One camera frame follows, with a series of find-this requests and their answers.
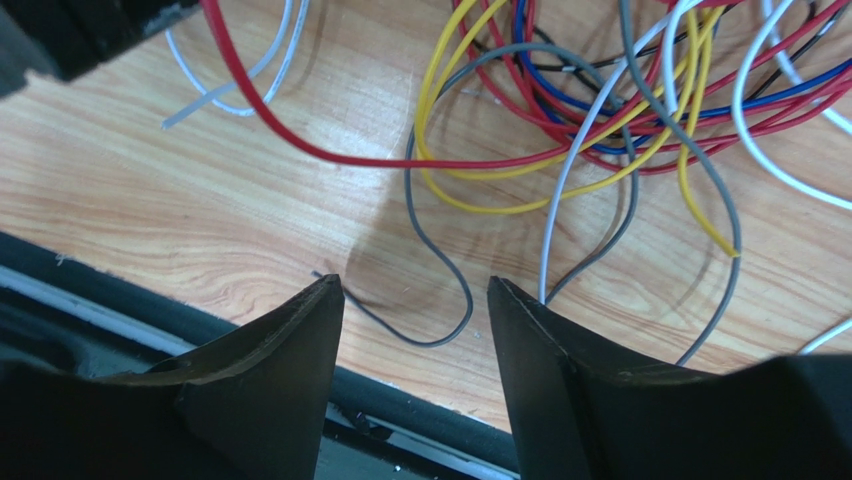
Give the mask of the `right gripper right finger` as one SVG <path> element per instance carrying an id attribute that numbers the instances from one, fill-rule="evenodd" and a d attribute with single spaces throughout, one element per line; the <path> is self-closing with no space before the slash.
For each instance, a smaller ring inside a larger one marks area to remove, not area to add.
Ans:
<path id="1" fill-rule="evenodd" d="M 525 479 L 847 479 L 851 358 L 777 356 L 717 375 L 633 351 L 490 280 Z"/>

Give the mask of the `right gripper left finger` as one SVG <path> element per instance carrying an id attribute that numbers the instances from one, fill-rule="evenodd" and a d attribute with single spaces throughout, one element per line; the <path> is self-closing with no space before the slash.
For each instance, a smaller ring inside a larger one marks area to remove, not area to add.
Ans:
<path id="1" fill-rule="evenodd" d="M 310 479 L 342 331 L 327 275 L 142 374 L 1 365 L 5 479 Z"/>

